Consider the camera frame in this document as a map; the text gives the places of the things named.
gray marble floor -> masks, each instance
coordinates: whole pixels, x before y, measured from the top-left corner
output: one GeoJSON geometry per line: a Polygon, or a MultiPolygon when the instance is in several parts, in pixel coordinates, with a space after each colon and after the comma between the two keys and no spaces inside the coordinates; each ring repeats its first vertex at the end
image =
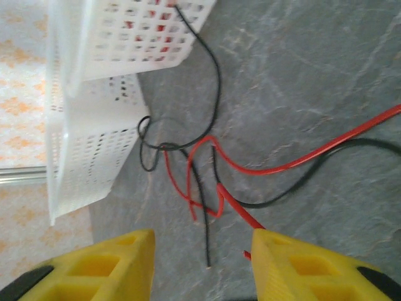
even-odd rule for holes
{"type": "MultiPolygon", "coordinates": [[[[400,1],[219,0],[201,34],[224,80],[212,133],[240,164],[283,164],[401,102],[400,1]]],[[[157,120],[152,142],[183,143],[204,130],[216,79],[200,45],[180,66],[144,73],[140,81],[157,120]]],[[[401,144],[400,134],[395,117],[363,136],[401,144]]],[[[172,163],[184,187],[185,162],[174,154],[172,163]]],[[[216,208],[209,147],[196,163],[207,203],[216,208]]],[[[268,229],[373,263],[401,282],[400,164],[384,150],[344,150],[296,194],[250,212],[268,229]]],[[[228,189],[249,202],[271,198],[307,168],[251,177],[219,163],[228,189]]],[[[153,173],[141,170],[138,145],[110,195],[90,211],[95,241],[156,231],[152,300],[255,295],[251,266],[241,256],[252,229],[227,206],[210,222],[213,267],[206,269],[204,226],[192,222],[164,164],[153,173]]]]}

wall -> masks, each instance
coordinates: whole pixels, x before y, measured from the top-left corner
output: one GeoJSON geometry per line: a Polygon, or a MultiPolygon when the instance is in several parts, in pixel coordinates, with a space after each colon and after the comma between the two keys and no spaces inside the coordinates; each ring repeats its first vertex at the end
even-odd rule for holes
{"type": "MultiPolygon", "coordinates": [[[[46,3],[0,0],[0,168],[43,166],[46,3]]],[[[93,243],[87,208],[49,227],[46,185],[0,187],[0,288],[93,243]]]]}
{"type": "Polygon", "coordinates": [[[46,185],[0,187],[0,288],[34,265],[93,243],[87,208],[49,227],[46,185]]]}
{"type": "Polygon", "coordinates": [[[46,3],[0,0],[0,168],[43,166],[46,3]]]}

red wire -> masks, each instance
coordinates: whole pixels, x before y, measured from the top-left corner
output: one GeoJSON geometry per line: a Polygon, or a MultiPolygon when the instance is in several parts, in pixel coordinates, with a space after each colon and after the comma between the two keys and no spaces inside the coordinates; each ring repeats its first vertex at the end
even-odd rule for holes
{"type": "MultiPolygon", "coordinates": [[[[182,192],[182,190],[180,189],[180,187],[178,187],[178,184],[177,184],[177,182],[175,181],[174,176],[172,175],[172,172],[171,172],[169,155],[168,155],[167,152],[163,152],[163,153],[164,153],[165,165],[166,165],[166,168],[167,168],[167,174],[169,175],[169,178],[170,178],[171,183],[173,184],[175,190],[178,192],[178,194],[179,194],[184,200],[186,200],[186,201],[188,202],[188,204],[191,204],[191,205],[193,205],[193,206],[197,206],[197,207],[199,207],[199,208],[202,208],[203,205],[202,205],[201,203],[198,203],[198,202],[196,202],[196,201],[194,201],[194,200],[188,198],[188,197],[182,192]]],[[[192,218],[196,221],[196,214],[195,214],[195,212],[194,212],[192,206],[189,206],[189,208],[190,208],[190,212],[191,212],[192,218]]],[[[218,212],[214,212],[214,211],[211,210],[210,208],[206,208],[206,212],[209,213],[211,216],[213,216],[213,217],[215,217],[215,218],[219,218],[219,217],[221,216],[221,214],[222,214],[222,206],[221,206],[221,210],[220,210],[220,208],[219,208],[219,211],[218,211],[218,212]]]]}
{"type": "Polygon", "coordinates": [[[243,172],[245,174],[250,174],[253,176],[263,176],[267,174],[274,174],[277,172],[285,171],[288,169],[291,169],[293,167],[296,167],[298,165],[301,165],[305,163],[306,161],[309,161],[322,153],[328,151],[329,149],[332,149],[338,144],[341,144],[342,142],[351,139],[352,137],[355,137],[357,135],[360,135],[361,133],[367,131],[368,129],[371,129],[372,127],[382,123],[383,121],[401,113],[401,104],[396,105],[392,107],[390,110],[387,110],[380,115],[374,117],[373,119],[369,120],[368,122],[365,122],[364,124],[361,124],[360,126],[356,127],[355,129],[333,139],[329,143],[319,147],[317,150],[314,150],[313,152],[310,152],[309,154],[294,160],[290,163],[284,164],[282,166],[278,167],[273,167],[273,168],[267,168],[267,169],[248,169],[246,167],[242,167],[238,164],[236,164],[233,160],[231,160],[228,155],[223,151],[222,147],[218,143],[217,139],[214,136],[208,135],[205,136],[202,140],[200,140],[198,143],[195,144],[194,148],[191,150],[189,157],[188,157],[188,162],[187,162],[187,197],[189,200],[191,200],[191,195],[190,195],[190,167],[192,165],[192,161],[194,159],[196,150],[204,143],[207,141],[211,141],[218,153],[220,153],[221,157],[233,168],[237,169],[240,172],[243,172]]]}
{"type": "MultiPolygon", "coordinates": [[[[202,140],[200,140],[198,143],[196,143],[196,145],[194,146],[194,148],[191,150],[190,154],[189,154],[189,158],[188,158],[188,163],[187,163],[187,195],[185,195],[181,189],[178,187],[171,169],[170,169],[170,162],[169,162],[169,156],[167,154],[167,152],[164,152],[164,157],[165,157],[165,163],[166,163],[166,167],[167,167],[167,173],[169,175],[169,178],[175,188],[175,190],[177,190],[177,192],[180,194],[180,196],[185,199],[188,202],[189,208],[190,208],[190,213],[191,216],[194,220],[196,220],[196,214],[195,211],[193,209],[193,206],[197,206],[199,208],[202,208],[203,205],[201,203],[198,203],[196,201],[194,201],[191,198],[190,195],[190,167],[192,165],[192,161],[195,155],[196,150],[203,144],[206,143],[208,141],[211,141],[216,150],[220,153],[220,155],[222,156],[222,158],[229,164],[231,165],[233,168],[237,169],[240,172],[243,172],[245,174],[250,174],[250,175],[256,175],[256,176],[261,176],[261,175],[266,175],[266,174],[274,174],[277,172],[281,172],[281,171],[285,171],[287,169],[291,169],[293,167],[296,167],[302,163],[305,163],[308,160],[311,160],[317,156],[319,156],[320,154],[328,151],[329,149],[335,147],[336,145],[351,139],[352,137],[355,137],[357,135],[360,135],[361,133],[367,131],[368,129],[371,129],[372,127],[382,123],[383,121],[397,115],[401,113],[401,105],[396,105],[393,108],[391,108],[390,110],[385,111],[384,113],[381,113],[380,115],[374,117],[373,119],[369,120],[368,122],[365,122],[364,124],[356,127],[355,129],[333,139],[331,142],[323,145],[322,147],[318,148],[317,150],[314,150],[313,152],[310,152],[309,154],[294,160],[290,163],[284,164],[282,166],[278,166],[278,167],[273,167],[273,168],[267,168],[267,169],[248,169],[245,167],[242,167],[238,164],[236,164],[234,161],[232,161],[228,155],[223,151],[222,147],[220,146],[220,144],[218,143],[217,139],[214,136],[208,135],[206,137],[204,137],[202,140]]],[[[239,203],[229,194],[229,192],[227,191],[227,189],[225,189],[225,187],[219,183],[217,185],[217,195],[219,197],[219,209],[217,212],[211,210],[210,208],[206,208],[206,211],[208,214],[210,214],[211,216],[215,217],[215,218],[219,218],[222,215],[223,212],[223,208],[224,208],[224,199],[226,199],[228,201],[228,203],[253,227],[253,228],[263,228],[263,226],[261,224],[259,224],[244,208],[242,208],[241,205],[239,205],[239,203]]]]}

yellow plastic part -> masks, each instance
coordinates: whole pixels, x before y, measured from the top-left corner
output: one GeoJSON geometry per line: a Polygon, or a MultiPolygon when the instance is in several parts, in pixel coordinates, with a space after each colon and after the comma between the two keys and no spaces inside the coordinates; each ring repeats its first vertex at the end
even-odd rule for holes
{"type": "Polygon", "coordinates": [[[154,254],[153,230],[140,230],[61,255],[19,301],[148,301],[154,254]]]}
{"type": "Polygon", "coordinates": [[[259,301],[391,301],[362,276],[367,263],[268,230],[253,234],[259,301]]]}

perforated basket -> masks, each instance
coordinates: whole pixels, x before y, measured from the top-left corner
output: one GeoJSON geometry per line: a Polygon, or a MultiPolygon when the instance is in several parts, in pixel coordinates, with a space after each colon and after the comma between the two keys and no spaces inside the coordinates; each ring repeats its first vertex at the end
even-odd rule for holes
{"type": "Polygon", "coordinates": [[[136,75],[84,82],[76,97],[61,88],[54,32],[49,26],[46,147],[51,223],[104,198],[148,115],[136,75]]]}
{"type": "Polygon", "coordinates": [[[74,96],[85,80],[177,66],[216,0],[59,0],[62,77],[74,96]]]}

